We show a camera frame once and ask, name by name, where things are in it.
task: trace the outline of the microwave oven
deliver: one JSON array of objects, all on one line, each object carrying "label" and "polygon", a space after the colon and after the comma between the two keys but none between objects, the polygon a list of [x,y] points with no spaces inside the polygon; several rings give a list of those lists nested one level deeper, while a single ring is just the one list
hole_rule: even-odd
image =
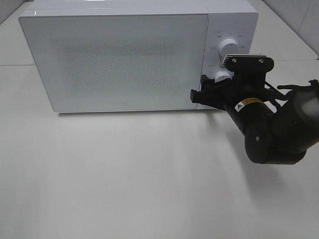
[{"label": "microwave oven", "polygon": [[231,76],[258,13],[246,0],[35,0],[19,21],[58,113],[195,110],[200,79]]}]

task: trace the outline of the table surface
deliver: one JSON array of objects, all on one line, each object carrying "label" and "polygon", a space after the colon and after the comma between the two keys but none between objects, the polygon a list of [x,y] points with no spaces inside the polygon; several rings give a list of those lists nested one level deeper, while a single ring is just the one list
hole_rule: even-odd
[{"label": "table surface", "polygon": [[[264,3],[251,52],[307,84],[318,56]],[[17,17],[0,25],[1,239],[317,239],[319,145],[258,165],[222,111],[58,115]]]}]

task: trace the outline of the yellow warning label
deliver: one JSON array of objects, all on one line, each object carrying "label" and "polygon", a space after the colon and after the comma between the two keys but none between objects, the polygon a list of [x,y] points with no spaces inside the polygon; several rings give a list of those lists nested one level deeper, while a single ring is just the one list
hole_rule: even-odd
[{"label": "yellow warning label", "polygon": [[254,98],[254,97],[246,98],[235,106],[235,110],[239,112],[242,108],[244,108],[246,105],[249,105],[251,103],[264,103],[264,102],[259,98]]}]

